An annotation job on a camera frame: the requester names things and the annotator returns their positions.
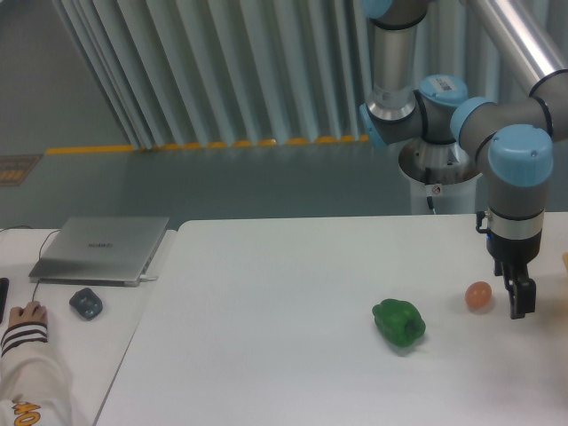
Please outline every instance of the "laptop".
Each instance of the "laptop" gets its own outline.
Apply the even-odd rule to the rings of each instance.
[[[71,217],[29,273],[33,281],[136,287],[168,217]]]

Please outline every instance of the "black cable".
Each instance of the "black cable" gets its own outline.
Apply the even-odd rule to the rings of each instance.
[[[34,228],[27,225],[16,225],[16,226],[10,226],[9,228],[0,229],[0,233],[3,233],[4,231],[9,231],[11,229],[34,229]]]
[[[50,238],[54,233],[58,233],[58,232],[59,232],[59,229],[56,229],[55,231],[51,231],[50,233],[47,234],[47,237],[45,237],[45,240],[43,240],[42,247],[39,248],[39,256],[37,257],[37,260],[41,260],[41,258],[42,258],[43,246],[45,246],[45,243],[47,242],[47,240],[49,240],[49,238]],[[37,291],[37,288],[39,287],[40,281],[41,281],[41,280],[38,280],[37,283],[35,284],[34,293],[32,294],[32,302],[34,302],[35,299],[36,299],[36,291]]]
[[[434,199],[431,195],[426,197],[426,202],[428,202],[428,208],[431,210],[431,212],[437,215],[438,213],[436,212],[436,207],[434,206]]]

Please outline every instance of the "white sleeve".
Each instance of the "white sleeve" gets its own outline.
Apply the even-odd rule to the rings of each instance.
[[[71,425],[69,385],[45,326],[10,327],[2,339],[0,425]]]

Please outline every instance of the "yellow tape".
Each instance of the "yellow tape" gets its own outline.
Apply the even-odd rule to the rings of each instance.
[[[368,142],[369,138],[367,135],[362,135],[359,138],[360,142]],[[332,138],[330,136],[322,136],[314,140],[315,144],[341,144],[354,142],[355,138],[351,135],[342,136],[339,139]],[[309,145],[310,141],[306,138],[291,138],[286,141],[285,145]],[[259,140],[256,145],[254,145],[249,140],[237,140],[231,147],[252,147],[252,146],[277,146],[278,143],[276,139],[262,139]],[[139,151],[177,151],[181,149],[200,149],[200,148],[227,148],[228,145],[225,142],[209,142],[206,146],[201,146],[198,142],[190,142],[182,146],[177,144],[167,144],[164,146],[156,146],[152,149],[140,149]],[[129,145],[117,145],[117,146],[76,146],[76,147],[62,147],[62,148],[48,148],[45,151],[46,155],[61,155],[61,154],[99,154],[99,153],[124,153],[138,151]]]

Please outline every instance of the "black object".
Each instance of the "black object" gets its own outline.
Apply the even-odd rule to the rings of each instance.
[[[0,324],[4,321],[4,309],[6,307],[6,300],[8,299],[8,287],[10,280],[7,278],[0,278]]]
[[[477,212],[476,230],[487,235],[487,251],[495,262],[493,273],[503,277],[509,292],[510,317],[513,320],[524,318],[536,307],[536,283],[529,277],[527,265],[539,254],[542,231],[524,240],[509,240],[490,228],[481,228],[484,219],[485,212]]]
[[[92,320],[103,310],[102,301],[90,288],[77,291],[69,299],[69,304],[75,308],[79,315],[87,320]]]

